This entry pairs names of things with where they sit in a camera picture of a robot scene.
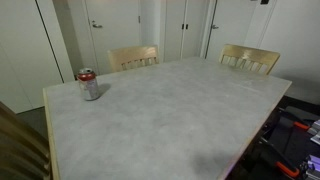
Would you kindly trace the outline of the orange handled clamp far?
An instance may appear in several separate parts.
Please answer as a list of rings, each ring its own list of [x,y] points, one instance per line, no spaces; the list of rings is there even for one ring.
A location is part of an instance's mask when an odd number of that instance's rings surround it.
[[[305,131],[307,131],[310,128],[310,126],[306,122],[304,122],[301,118],[294,115],[293,113],[285,109],[279,109],[279,112],[283,117],[287,118],[288,120],[291,120],[294,126],[297,126]]]

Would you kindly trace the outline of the orange handled clamp near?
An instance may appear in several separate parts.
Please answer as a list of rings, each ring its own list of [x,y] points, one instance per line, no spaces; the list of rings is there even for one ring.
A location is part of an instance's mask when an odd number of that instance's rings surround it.
[[[276,157],[275,166],[285,175],[290,178],[297,178],[300,174],[300,170],[291,163],[287,157],[285,157],[272,143],[265,138],[261,137],[259,143],[262,145],[263,150],[271,153]]]

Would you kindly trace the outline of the orange handled clamp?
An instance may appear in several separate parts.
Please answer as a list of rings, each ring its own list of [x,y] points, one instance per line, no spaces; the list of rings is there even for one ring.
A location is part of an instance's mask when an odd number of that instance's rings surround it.
[[[285,157],[272,143],[265,138],[261,137],[259,143],[262,145],[263,150],[271,153],[276,157],[275,166],[285,175],[290,178],[297,178],[300,174],[300,170],[291,163],[287,157]]]
[[[306,122],[304,122],[301,118],[294,115],[293,113],[285,109],[279,109],[279,112],[283,117],[287,118],[288,120],[291,120],[294,126],[297,126],[305,131],[307,131],[310,128],[310,126]]]

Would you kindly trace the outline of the white double closet door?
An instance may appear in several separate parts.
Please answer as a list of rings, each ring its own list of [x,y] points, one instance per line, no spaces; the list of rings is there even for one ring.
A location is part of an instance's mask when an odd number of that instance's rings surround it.
[[[166,0],[164,61],[200,55],[209,0]]]

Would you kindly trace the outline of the white door right side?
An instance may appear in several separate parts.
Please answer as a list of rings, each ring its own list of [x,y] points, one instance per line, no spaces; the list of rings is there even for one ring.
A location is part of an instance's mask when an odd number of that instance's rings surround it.
[[[225,44],[244,44],[256,5],[256,0],[216,0],[207,60],[218,61]]]

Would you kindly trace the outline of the wooden chair near corner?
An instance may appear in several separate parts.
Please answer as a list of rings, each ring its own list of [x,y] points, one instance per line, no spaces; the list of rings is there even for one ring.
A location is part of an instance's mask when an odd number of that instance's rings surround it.
[[[24,180],[53,180],[49,142],[0,102],[0,170]]]

